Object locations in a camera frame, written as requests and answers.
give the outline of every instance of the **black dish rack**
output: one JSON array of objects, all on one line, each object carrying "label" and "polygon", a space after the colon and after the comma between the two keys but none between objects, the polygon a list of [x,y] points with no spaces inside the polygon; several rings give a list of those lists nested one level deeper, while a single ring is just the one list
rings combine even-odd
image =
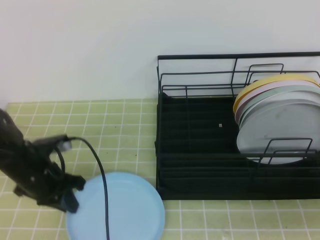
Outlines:
[{"label": "black dish rack", "polygon": [[[262,153],[240,153],[236,143],[239,127],[233,113],[237,93],[249,85],[255,75],[302,73],[313,74],[318,78],[317,81],[320,80],[318,71],[285,70],[285,65],[274,63],[274,58],[312,59],[319,56],[320,52],[158,56],[156,189],[162,199],[319,199],[320,153],[310,149],[313,140],[308,136],[274,138]],[[250,64],[246,70],[237,70],[237,63],[248,59],[259,59],[259,64]],[[232,70],[161,72],[162,61],[186,60],[233,61]],[[277,69],[254,70],[270,67]],[[184,82],[184,77],[201,75],[212,76],[212,84]],[[229,75],[229,82],[216,83],[217,75]],[[171,79],[179,77],[179,84],[170,83],[174,80],[163,84],[163,79],[168,76]],[[301,139],[309,142],[306,149],[283,149],[281,152],[267,153],[273,141]],[[273,158],[286,157],[301,160],[270,164]],[[262,158],[269,158],[269,164],[260,163]]]}]

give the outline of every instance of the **plate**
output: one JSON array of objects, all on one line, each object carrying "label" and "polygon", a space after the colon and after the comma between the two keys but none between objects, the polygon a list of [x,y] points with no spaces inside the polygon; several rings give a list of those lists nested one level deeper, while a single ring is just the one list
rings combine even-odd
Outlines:
[{"label": "plate", "polygon": [[243,109],[244,107],[252,100],[255,99],[257,96],[260,94],[279,87],[284,87],[284,86],[311,86],[317,89],[320,89],[318,84],[315,84],[310,81],[305,81],[305,80],[287,80],[287,81],[275,81],[268,83],[266,85],[262,85],[252,92],[248,93],[238,104],[238,107],[235,111],[234,118],[237,123],[239,123],[239,118],[241,114],[244,112]]},{"label": "plate", "polygon": [[315,103],[320,103],[320,87],[313,86],[281,86],[269,91],[266,91],[257,97],[253,98],[250,102],[246,104],[242,112],[236,115],[236,122],[242,125],[242,122],[249,114],[252,114],[257,109],[266,106],[267,104],[274,103],[276,101],[282,100],[310,100]]},{"label": "plate", "polygon": [[[309,100],[284,100],[257,110],[246,119],[237,136],[241,153],[263,153],[274,138],[312,138],[310,149],[320,147],[320,105]],[[302,153],[310,140],[275,140],[267,153],[291,150]],[[267,164],[269,157],[261,163]],[[300,157],[274,157],[270,164],[287,164],[301,160]]]},{"label": "plate", "polygon": [[[106,175],[111,240],[159,240],[165,227],[165,208],[156,189],[143,178],[125,172]],[[66,214],[70,240],[106,240],[105,195],[102,177],[77,191],[76,213]]]},{"label": "plate", "polygon": [[253,82],[252,84],[246,86],[236,97],[234,105],[233,105],[233,112],[235,113],[240,101],[250,92],[257,89],[260,86],[277,82],[277,81],[287,81],[287,80],[304,80],[311,83],[314,83],[319,86],[319,84],[311,77],[301,75],[301,74],[280,74],[276,76],[267,77],[258,81]]}]

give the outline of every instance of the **light blue plate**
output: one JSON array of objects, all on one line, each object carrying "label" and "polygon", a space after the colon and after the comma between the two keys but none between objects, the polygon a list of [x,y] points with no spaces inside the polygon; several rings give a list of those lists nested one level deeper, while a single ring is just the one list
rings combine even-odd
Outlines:
[{"label": "light blue plate", "polygon": [[[165,208],[156,189],[143,178],[125,172],[107,173],[110,240],[159,240]],[[105,195],[102,177],[77,191],[76,213],[66,214],[71,240],[106,240]]]}]

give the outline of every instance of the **yellow plate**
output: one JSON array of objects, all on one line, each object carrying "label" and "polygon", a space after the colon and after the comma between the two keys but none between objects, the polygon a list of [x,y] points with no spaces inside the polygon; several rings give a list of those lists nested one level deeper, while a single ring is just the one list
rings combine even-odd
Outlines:
[{"label": "yellow plate", "polygon": [[259,81],[255,81],[252,84],[246,86],[236,97],[234,105],[233,105],[233,112],[235,113],[238,105],[240,103],[240,101],[250,92],[252,92],[253,90],[269,84],[269,83],[273,83],[273,82],[277,82],[277,81],[284,81],[284,80],[304,80],[304,81],[308,81],[314,84],[317,84],[318,87],[320,87],[319,83],[314,80],[313,78],[306,76],[306,75],[302,75],[302,74],[280,74],[277,76],[271,76],[271,77],[267,77],[264,78],[262,80]]}]

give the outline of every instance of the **countertop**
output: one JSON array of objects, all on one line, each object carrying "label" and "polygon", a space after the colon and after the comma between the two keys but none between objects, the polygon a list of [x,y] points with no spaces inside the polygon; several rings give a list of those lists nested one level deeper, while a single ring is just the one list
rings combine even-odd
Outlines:
[{"label": "countertop", "polygon": [[[106,172],[134,173],[155,185],[156,107],[156,99],[126,99],[10,103],[7,111],[26,139],[83,136]],[[64,157],[69,173],[100,174],[82,143]],[[0,240],[67,240],[65,214],[17,197],[14,186],[0,172]],[[161,240],[320,240],[320,200],[174,200],[164,206]]]}]

